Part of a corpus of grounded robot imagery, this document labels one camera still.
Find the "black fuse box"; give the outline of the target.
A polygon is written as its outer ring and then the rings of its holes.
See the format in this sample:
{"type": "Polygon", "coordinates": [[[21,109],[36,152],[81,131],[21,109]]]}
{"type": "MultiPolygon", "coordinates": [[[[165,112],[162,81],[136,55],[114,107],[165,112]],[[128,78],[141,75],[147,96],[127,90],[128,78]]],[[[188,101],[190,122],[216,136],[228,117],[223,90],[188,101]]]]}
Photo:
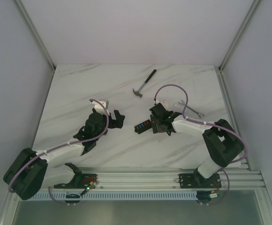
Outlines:
{"type": "Polygon", "coordinates": [[[137,134],[141,134],[152,128],[152,124],[150,120],[146,120],[134,127],[134,132],[137,134]]]}

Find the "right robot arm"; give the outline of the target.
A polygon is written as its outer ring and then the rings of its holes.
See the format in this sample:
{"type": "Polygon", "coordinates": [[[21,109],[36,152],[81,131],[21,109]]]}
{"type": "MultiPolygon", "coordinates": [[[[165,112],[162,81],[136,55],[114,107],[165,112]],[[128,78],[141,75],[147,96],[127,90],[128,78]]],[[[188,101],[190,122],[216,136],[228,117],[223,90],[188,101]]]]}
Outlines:
{"type": "Polygon", "coordinates": [[[160,115],[151,112],[153,133],[184,133],[202,137],[209,157],[195,169],[192,177],[197,187],[209,187],[218,171],[234,163],[235,158],[246,150],[244,140],[224,119],[208,123],[189,117],[180,119],[181,116],[181,113],[173,111],[165,111],[160,115]]]}

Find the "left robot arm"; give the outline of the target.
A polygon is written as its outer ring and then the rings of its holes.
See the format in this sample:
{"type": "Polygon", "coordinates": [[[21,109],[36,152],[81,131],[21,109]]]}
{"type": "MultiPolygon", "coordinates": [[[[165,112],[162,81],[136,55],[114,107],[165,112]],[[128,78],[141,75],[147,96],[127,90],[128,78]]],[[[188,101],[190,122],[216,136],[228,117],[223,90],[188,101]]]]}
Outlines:
{"type": "Polygon", "coordinates": [[[65,144],[54,150],[23,149],[3,176],[3,181],[11,186],[22,200],[32,198],[44,188],[83,188],[86,177],[71,159],[91,151],[100,134],[108,129],[122,128],[125,116],[114,111],[115,119],[94,110],[73,139],[77,144],[65,144]]]}

